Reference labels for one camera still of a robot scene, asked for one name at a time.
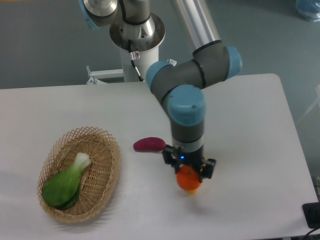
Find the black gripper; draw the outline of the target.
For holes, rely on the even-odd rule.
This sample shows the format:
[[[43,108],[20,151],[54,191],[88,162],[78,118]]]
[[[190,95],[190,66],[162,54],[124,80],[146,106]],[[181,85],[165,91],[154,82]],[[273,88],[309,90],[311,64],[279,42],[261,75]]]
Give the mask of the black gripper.
[[[194,170],[199,170],[199,181],[211,179],[216,166],[216,160],[213,158],[203,157],[203,146],[193,152],[183,152],[182,148],[174,148],[168,144],[165,145],[162,156],[166,165],[174,168],[174,173],[177,174],[181,165],[187,165]]]

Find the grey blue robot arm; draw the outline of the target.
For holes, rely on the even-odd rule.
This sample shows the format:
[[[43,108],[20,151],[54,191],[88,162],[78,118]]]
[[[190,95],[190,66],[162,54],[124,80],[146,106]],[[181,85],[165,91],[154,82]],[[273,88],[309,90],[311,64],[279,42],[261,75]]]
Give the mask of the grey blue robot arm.
[[[186,165],[199,181],[212,177],[216,161],[205,158],[206,114],[202,90],[236,76],[242,59],[225,46],[203,0],[174,0],[192,59],[181,64],[159,60],[166,34],[163,21],[151,12],[148,0],[81,0],[80,9],[92,29],[109,26],[119,48],[126,82],[146,82],[170,120],[172,145],[162,155],[176,172]]]

